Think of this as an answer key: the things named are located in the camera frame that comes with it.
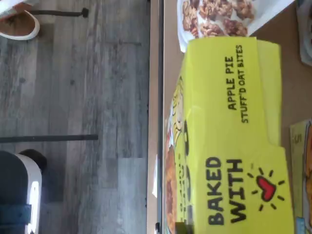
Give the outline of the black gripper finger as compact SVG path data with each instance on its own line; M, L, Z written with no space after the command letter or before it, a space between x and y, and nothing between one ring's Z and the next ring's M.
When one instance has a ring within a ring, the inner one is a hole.
M193 225L186 224L184 222L175 223L175 234L193 234L194 227Z

